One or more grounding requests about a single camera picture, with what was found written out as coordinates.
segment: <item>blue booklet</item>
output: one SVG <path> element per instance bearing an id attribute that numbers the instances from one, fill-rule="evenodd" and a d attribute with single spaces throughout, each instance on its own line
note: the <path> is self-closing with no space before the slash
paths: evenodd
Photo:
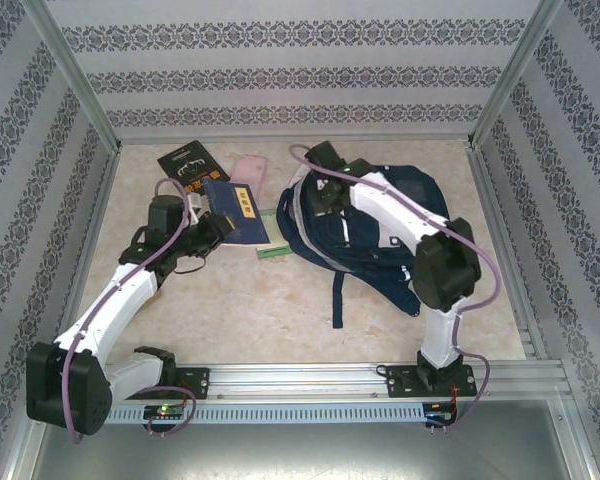
<path id="1" fill-rule="evenodd" d="M 210 178 L 205 178 L 203 182 L 211 212 L 229 217 L 235 225 L 235 230 L 223 242 L 225 245 L 269 244 L 267 230 L 264 228 L 249 185 L 227 183 Z"/>

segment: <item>black card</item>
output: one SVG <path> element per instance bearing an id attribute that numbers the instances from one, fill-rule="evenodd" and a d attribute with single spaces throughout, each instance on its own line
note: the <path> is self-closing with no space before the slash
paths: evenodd
<path id="1" fill-rule="evenodd" d="M 202 179 L 205 177 L 222 182 L 229 181 L 229 175 L 197 140 L 159 158 L 158 163 L 162 170 L 169 177 L 178 180 L 187 192 L 203 195 Z"/>

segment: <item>backpack strap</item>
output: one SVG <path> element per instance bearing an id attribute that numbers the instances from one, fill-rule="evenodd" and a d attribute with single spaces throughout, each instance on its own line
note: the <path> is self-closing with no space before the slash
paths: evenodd
<path id="1" fill-rule="evenodd" d="M 296 227 L 298 228 L 298 234 L 300 235 L 302 242 L 308 248 L 310 248 L 316 255 L 321 257 L 322 260 L 324 260 L 332 269 L 340 270 L 343 272 L 350 272 L 351 270 L 340 265 L 340 263 L 338 263 L 336 260 L 334 260 L 333 258 L 331 258 L 328 255 L 326 255 L 325 253 L 323 253 L 318 247 L 316 247 L 311 242 L 311 240 L 309 240 L 309 236 L 307 235 L 307 226 L 304 221 L 304 212 L 302 211 L 302 202 L 301 202 L 302 185 L 304 184 L 304 182 L 306 181 L 307 178 L 308 177 L 305 177 L 302 180 L 299 180 L 298 183 L 296 183 L 296 185 L 293 187 L 293 199 L 291 200 L 291 202 L 292 202 L 293 215 L 295 217 L 295 224 L 296 224 Z"/>
<path id="2" fill-rule="evenodd" d="M 342 285 L 344 284 L 344 272 L 336 272 L 333 276 L 332 296 L 332 319 L 333 328 L 342 328 Z"/>

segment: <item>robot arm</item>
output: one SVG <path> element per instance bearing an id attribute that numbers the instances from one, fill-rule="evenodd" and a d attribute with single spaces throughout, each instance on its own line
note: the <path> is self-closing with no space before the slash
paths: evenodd
<path id="1" fill-rule="evenodd" d="M 319 167 L 381 187 L 318 174 L 322 188 L 311 200 L 314 209 L 321 213 L 340 211 L 349 205 L 367 213 L 388 227 L 414 254 L 413 288 L 423 304 L 426 325 L 418 352 L 418 376 L 430 391 L 435 391 L 437 385 L 445 384 L 462 365 L 462 356 L 453 345 L 454 324 L 458 312 L 473 294 L 481 272 L 473 250 L 448 238 L 432 224 L 445 226 L 473 241 L 470 225 L 462 218 L 449 221 L 426 210 L 363 159 L 347 164 L 329 142 L 309 149 L 305 158 Z"/>
<path id="2" fill-rule="evenodd" d="M 425 338 L 419 352 L 419 357 L 422 357 L 419 358 L 419 363 L 423 367 L 428 364 L 431 372 L 427 373 L 425 378 L 429 377 L 427 383 L 433 385 L 441 381 L 441 379 L 431 378 L 433 374 L 449 368 L 459 357 L 452 343 L 453 324 L 458 310 L 466 304 L 468 295 L 473 292 L 473 284 L 480 278 L 477 257 L 475 262 L 472 263 L 471 258 L 464 258 L 465 252 L 456 250 L 453 252 L 455 255 L 449 255 L 448 258 L 436 258 L 445 256 L 444 247 L 434 244 L 433 248 L 426 250 L 424 247 L 427 246 L 427 242 L 423 243 L 423 241 L 428 240 L 429 243 L 432 241 L 437 243 L 439 240 L 438 230 L 410 210 L 407 210 L 393 196 L 389 196 L 387 192 L 389 190 L 393 191 L 428 220 L 432 220 L 439 225 L 447 225 L 449 220 L 426 210 L 411 200 L 391 185 L 382 173 L 367 173 L 362 178 L 381 185 L 384 191 L 357 183 L 349 189 L 351 205 L 387 226 L 416 255 L 413 285 L 416 294 L 423 303 L 422 309 L 425 317 Z M 456 221 L 456 227 L 461 224 L 462 222 Z M 457 285 L 453 289 L 455 292 L 434 292 L 433 290 L 438 287 L 432 281 L 433 274 L 443 281 L 448 281 L 451 272 L 446 267 L 449 263 L 453 265 L 455 262 L 462 263 L 463 268 L 460 273 L 462 276 L 466 276 L 464 279 L 466 283 Z M 450 300 L 446 300 L 447 305 L 444 305 L 443 298 L 450 298 Z"/>
<path id="3" fill-rule="evenodd" d="M 107 365 L 107 358 L 131 318 L 162 286 L 178 258 L 205 258 L 233 230 L 230 220 L 204 214 L 190 217 L 190 225 L 162 255 L 126 283 L 122 279 L 169 241 L 182 220 L 179 197 L 158 195 L 149 207 L 146 226 L 138 229 L 122 253 L 120 266 L 102 294 L 85 314 L 52 344 L 37 343 L 27 355 L 27 414 L 31 419 L 65 427 L 61 372 L 67 352 L 83 335 L 70 364 L 69 398 L 75 430 L 91 435 L 104 424 L 111 406 L 154 385 L 171 385 L 175 357 L 150 347 L 137 348 L 125 361 Z M 89 328 L 84 324 L 95 306 L 112 288 L 117 290 L 96 312 Z"/>

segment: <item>white wall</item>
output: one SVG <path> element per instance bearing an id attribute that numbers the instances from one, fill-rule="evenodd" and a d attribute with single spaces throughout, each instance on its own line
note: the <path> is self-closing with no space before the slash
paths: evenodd
<path id="1" fill-rule="evenodd" d="M 600 1 L 563 4 L 483 147 L 600 466 Z"/>
<path id="2" fill-rule="evenodd" d="M 50 1 L 123 140 L 466 135 L 538 0 Z"/>
<path id="3" fill-rule="evenodd" d="M 108 161 L 20 3 L 0 0 L 0 466 L 26 353 L 55 337 Z"/>

